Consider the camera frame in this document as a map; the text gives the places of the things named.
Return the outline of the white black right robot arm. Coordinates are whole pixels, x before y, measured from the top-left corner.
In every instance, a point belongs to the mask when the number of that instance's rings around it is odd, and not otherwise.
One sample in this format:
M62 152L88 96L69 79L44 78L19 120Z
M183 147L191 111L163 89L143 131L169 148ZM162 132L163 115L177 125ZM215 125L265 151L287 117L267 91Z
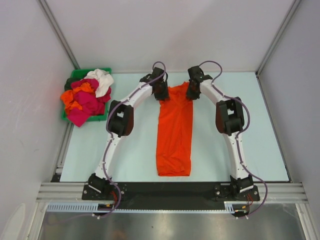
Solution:
M239 97L230 97L215 86L215 78L205 74L199 65L188 70L189 83L186 98L197 100L205 95L215 105L215 126L223 135L231 164L230 194L242 201L254 187L253 176L249 173L242 143L245 125L244 107Z

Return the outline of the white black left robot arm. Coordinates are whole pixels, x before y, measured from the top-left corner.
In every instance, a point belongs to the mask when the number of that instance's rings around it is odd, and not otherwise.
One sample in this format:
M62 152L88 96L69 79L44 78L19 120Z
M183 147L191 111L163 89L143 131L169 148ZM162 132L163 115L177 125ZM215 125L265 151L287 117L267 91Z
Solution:
M120 188L112 180L115 166L113 157L120 144L133 130L135 109L151 95L158 101L169 98L167 79L165 69L153 66L152 72L142 77L129 95L120 101L111 102L106 121L106 147L86 185L87 191L92 191L95 195L94 199L105 200L112 191L121 195Z

